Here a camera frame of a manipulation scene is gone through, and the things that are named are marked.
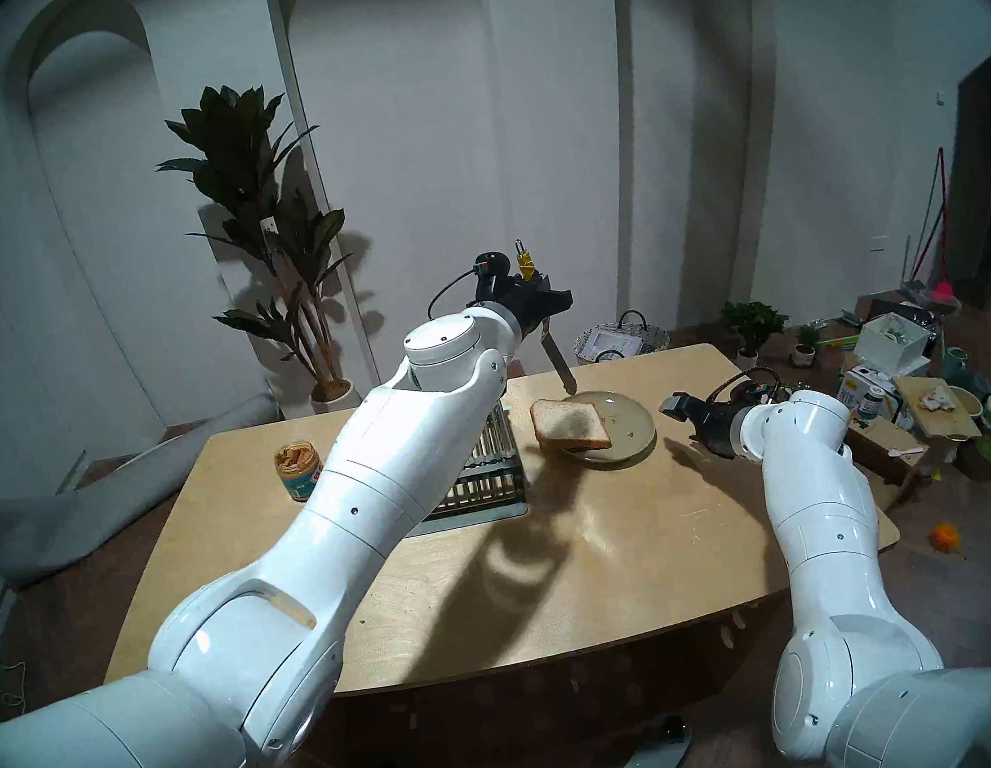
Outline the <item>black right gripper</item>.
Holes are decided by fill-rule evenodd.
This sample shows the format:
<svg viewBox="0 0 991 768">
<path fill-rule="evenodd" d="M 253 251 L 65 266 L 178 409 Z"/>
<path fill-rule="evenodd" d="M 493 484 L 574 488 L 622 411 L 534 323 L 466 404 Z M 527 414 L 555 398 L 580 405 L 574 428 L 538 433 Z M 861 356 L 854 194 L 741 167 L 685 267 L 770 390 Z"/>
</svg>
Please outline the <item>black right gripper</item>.
<svg viewBox="0 0 991 768">
<path fill-rule="evenodd" d="M 694 426 L 693 440 L 707 453 L 723 459 L 739 456 L 733 446 L 732 425 L 739 413 L 737 403 L 695 408 L 694 398 L 685 392 L 674 393 L 660 405 L 663 416 Z"/>
</svg>

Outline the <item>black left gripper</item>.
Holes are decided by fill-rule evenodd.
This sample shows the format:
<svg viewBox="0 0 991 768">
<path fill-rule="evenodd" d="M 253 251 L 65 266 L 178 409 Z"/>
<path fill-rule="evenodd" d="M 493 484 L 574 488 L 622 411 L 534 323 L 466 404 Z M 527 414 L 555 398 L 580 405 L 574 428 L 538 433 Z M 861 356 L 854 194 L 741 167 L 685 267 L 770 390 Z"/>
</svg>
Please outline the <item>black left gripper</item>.
<svg viewBox="0 0 991 768">
<path fill-rule="evenodd" d="M 511 312 L 523 337 L 573 305 L 572 291 L 551 289 L 549 277 L 491 284 L 483 292 L 486 302 L 497 303 Z"/>
</svg>

